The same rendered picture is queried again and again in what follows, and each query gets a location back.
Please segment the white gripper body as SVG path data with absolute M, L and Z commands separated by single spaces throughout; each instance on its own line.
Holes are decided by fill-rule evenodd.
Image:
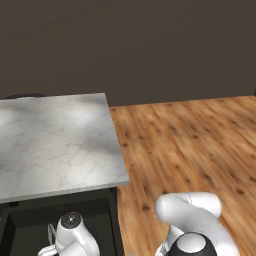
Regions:
M 55 256 L 56 254 L 57 251 L 54 245 L 44 247 L 38 252 L 38 256 Z

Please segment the silver metal tongs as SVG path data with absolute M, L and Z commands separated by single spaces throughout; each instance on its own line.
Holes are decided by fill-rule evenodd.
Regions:
M 48 241 L 51 245 L 55 243 L 56 238 L 56 230 L 54 229 L 54 226 L 52 224 L 49 224 L 47 227 L 48 231 Z

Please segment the black open drawer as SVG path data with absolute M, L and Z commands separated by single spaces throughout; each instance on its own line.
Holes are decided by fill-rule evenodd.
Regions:
M 48 224 L 56 227 L 67 212 L 78 212 L 82 216 L 99 245 L 100 256 L 123 256 L 115 204 L 107 198 L 5 210 L 0 223 L 0 256 L 37 256 L 49 245 Z

